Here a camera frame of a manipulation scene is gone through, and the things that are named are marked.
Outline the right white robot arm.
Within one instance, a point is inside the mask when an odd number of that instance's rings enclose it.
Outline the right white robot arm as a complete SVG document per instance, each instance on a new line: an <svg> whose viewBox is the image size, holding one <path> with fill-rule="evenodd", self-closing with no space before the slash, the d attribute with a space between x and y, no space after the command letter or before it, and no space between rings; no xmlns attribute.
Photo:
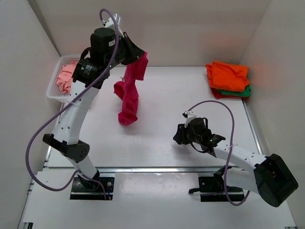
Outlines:
<svg viewBox="0 0 305 229"><path fill-rule="evenodd" d="M205 118L179 124L173 140L179 145L199 144L202 153L229 160L236 166L214 178L214 187L219 191L239 187L257 193L267 204L278 207L298 189L297 180L279 155L264 156L233 146L225 137L213 134Z"/></svg>

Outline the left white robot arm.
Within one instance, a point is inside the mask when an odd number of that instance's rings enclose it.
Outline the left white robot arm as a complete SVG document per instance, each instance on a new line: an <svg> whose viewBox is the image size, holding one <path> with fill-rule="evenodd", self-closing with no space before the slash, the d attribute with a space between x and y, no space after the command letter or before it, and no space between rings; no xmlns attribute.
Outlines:
<svg viewBox="0 0 305 229"><path fill-rule="evenodd" d="M134 63L144 55L144 51L123 32L117 42L114 61L109 63L116 44L115 31L98 28L90 40L90 47L83 51L73 72L70 97L64 112L53 131L43 136L43 141L58 150L80 171L82 185L89 190L96 190L100 183L100 174L88 156L90 146L79 139L81 126L104 80L110 76L106 68Z"/></svg>

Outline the magenta t shirt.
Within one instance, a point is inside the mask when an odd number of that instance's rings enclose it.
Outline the magenta t shirt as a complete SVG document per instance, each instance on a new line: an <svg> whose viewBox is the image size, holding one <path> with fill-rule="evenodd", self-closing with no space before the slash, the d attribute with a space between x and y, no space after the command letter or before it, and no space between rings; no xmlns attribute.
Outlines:
<svg viewBox="0 0 305 229"><path fill-rule="evenodd" d="M126 67L123 81L114 84L114 93L122 100L122 110L118 113L118 121L123 126L138 120L139 94L136 88L136 80L143 81L148 65L147 52L135 63Z"/></svg>

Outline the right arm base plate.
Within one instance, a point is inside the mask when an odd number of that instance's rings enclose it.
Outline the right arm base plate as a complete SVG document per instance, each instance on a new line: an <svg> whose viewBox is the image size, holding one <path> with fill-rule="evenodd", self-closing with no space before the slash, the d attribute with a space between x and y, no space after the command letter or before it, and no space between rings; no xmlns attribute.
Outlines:
<svg viewBox="0 0 305 229"><path fill-rule="evenodd" d="M201 202L228 202L224 191L224 166L212 175L200 175L199 187L191 188L188 194L200 193ZM238 187L227 187L228 196L232 202L241 202L244 199L244 191Z"/></svg>

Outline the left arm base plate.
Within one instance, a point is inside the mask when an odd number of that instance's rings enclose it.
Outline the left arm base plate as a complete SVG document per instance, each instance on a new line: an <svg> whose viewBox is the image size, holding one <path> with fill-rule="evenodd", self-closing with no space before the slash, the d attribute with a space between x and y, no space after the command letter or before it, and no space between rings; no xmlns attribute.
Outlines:
<svg viewBox="0 0 305 229"><path fill-rule="evenodd" d="M115 177L109 175L99 177L99 182L85 181L80 176L75 176L72 182L70 199L71 200L112 200Z"/></svg>

